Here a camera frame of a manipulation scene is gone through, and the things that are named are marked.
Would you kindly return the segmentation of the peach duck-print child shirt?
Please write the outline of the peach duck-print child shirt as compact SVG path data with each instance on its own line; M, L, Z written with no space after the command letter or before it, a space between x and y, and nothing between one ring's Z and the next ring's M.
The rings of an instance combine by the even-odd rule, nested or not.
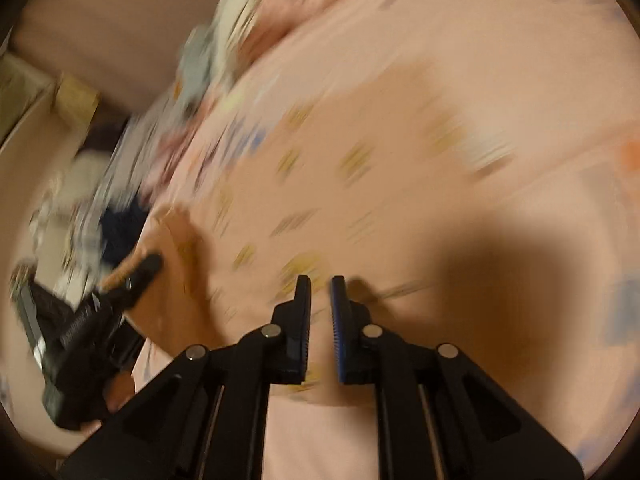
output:
M191 344L219 348L265 323L306 276L309 368L278 393L368 404L366 388L337 379L331 278L391 290L416 314L420 250L477 212L473 180L509 157L419 64L296 102L251 139L238 122L212 117L146 222L138 252L158 250L165 266L130 318L170 356Z

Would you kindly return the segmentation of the navy blue garment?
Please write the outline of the navy blue garment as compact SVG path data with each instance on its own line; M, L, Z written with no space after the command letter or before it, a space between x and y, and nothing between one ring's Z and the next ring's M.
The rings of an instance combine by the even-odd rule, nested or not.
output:
M101 260L107 266L117 268L134 250L149 211L137 195L125 206L106 207L100 218L100 227L103 243Z

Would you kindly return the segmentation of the plaid grey blanket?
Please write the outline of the plaid grey blanket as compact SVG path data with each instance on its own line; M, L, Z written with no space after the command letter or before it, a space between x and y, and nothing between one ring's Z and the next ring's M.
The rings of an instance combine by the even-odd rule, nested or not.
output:
M151 107L127 120L96 182L79 200L70 222L63 271L54 292L71 304L111 273L136 244L145 218L142 181L167 129L167 107Z

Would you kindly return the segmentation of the light pink crumpled garment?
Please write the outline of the light pink crumpled garment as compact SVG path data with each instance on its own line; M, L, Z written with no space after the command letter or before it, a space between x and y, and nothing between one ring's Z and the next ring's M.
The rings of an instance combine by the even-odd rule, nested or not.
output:
M140 186L140 194L148 203L155 202L166 190L197 131L198 126L186 125L167 131L160 138L150 169Z

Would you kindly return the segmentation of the dark brown cushion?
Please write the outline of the dark brown cushion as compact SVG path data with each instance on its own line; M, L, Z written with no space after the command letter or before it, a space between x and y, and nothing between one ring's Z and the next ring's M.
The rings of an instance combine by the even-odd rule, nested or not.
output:
M77 153L84 151L111 153L124 133L129 119L129 116L114 116L94 122L90 126L85 141L78 148Z

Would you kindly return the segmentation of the yellow striped small curtain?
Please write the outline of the yellow striped small curtain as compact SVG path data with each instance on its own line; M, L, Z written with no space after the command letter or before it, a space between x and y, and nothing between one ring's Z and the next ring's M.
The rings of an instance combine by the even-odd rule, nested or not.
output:
M55 90L54 109L67 125L88 129L99 104L100 94L95 88L62 73Z

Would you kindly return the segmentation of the pink animal-print duvet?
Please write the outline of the pink animal-print duvet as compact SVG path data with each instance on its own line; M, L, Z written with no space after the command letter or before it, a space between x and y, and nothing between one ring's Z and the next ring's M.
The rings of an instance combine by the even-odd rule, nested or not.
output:
M212 85L191 145L212 117L251 139L296 102L424 66L510 157L473 180L477 212L420 250L416 314L343 275L349 295L405 340L458 346L596 471L639 406L639 39L624 12L615 0L310 2L310 20L232 86ZM370 389L368 404L331 406L278 388L267 478L376 477Z

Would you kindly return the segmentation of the grey small garment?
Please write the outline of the grey small garment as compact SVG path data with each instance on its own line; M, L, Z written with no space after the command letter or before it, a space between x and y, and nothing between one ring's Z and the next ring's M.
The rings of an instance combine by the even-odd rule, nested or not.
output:
M183 44L175 80L175 100L182 107L197 106L212 80L214 31L200 25L191 30Z

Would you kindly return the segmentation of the pink folded garment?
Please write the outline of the pink folded garment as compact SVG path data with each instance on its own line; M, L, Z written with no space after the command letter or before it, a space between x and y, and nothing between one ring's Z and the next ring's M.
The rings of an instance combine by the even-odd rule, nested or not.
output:
M253 24L235 47L233 73L239 77L258 58L316 14L310 0L259 0Z

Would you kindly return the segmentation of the white wall shelf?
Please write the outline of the white wall shelf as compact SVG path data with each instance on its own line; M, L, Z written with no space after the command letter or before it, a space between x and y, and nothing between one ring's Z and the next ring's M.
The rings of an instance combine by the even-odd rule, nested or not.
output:
M0 106L1 144L9 139L29 109L44 95L52 92L54 79L10 50L11 32L1 44Z

